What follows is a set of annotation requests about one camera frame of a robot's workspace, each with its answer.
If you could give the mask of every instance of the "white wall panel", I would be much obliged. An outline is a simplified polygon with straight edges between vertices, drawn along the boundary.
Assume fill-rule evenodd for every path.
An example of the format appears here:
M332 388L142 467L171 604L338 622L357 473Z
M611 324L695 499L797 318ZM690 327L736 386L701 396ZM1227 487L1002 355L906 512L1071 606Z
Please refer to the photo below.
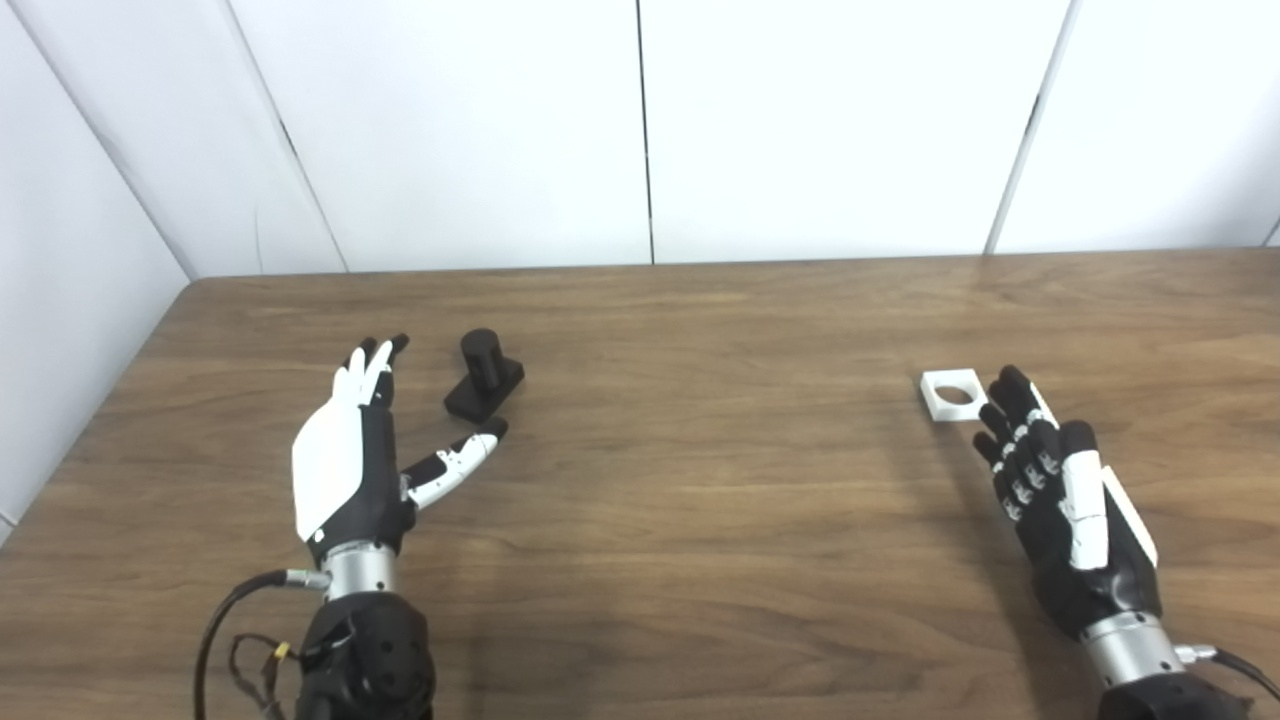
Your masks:
M659 263L980 252L1066 13L640 5Z
M353 270L648 263L632 0L234 0Z
M17 520L187 277L0 4L0 514Z
M1084 0L997 250L1261 245L1280 3Z
M197 277L340 272L224 0L14 0Z

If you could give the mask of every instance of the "wood grain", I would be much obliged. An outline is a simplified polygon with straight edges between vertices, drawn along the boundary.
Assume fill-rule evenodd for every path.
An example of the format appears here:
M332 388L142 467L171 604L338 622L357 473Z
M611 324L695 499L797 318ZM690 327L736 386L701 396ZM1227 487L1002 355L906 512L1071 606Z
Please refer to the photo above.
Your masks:
M407 464L465 433L440 400L477 325L529 379L401 560L436 717L1092 717L975 428L915 388L1005 363L1094 423L1175 637L1280 675L1277 283L1276 250L201 281L0 550L0 715L186 716L212 606L306 562L289 445L335 363L412 336ZM315 602L229 630L298 638ZM220 662L211 692L253 716Z

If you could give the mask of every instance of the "black cylinder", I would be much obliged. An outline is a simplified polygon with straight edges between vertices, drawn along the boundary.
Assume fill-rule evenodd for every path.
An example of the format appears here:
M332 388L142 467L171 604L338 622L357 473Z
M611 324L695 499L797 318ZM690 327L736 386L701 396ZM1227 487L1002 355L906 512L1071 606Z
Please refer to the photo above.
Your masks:
M481 396L498 389L507 380L498 333L479 328L462 336L462 357L467 364L471 384Z

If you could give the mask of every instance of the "silver cylindrical wrist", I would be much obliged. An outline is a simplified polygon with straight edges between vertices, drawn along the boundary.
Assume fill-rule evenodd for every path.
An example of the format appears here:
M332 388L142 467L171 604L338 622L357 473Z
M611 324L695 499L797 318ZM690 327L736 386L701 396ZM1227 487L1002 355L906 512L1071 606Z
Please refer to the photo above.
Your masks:
M1160 619L1147 612L1121 612L1100 620L1080 633L1080 642L1108 688L1187 670Z
M329 551L320 562L329 575L325 600L357 592L396 592L396 552L383 543L355 541Z

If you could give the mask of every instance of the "white and black robotic hand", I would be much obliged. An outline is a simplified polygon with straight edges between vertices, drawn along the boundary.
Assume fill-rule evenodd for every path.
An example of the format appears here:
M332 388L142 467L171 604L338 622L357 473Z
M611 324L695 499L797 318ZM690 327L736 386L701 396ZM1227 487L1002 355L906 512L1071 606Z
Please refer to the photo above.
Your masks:
M396 594L396 557L419 510L456 488L497 447L500 418L401 470L392 365L408 345L365 340L293 442L297 533L326 578L298 653L298 720L431 716L426 619Z
M1082 643L1106 691L1101 720L1238 720L1245 706L1185 673L1208 646L1175 647L1161 626L1158 556L1083 421L1057 424L1036 386L1006 366L973 445L1032 564L1036 597Z

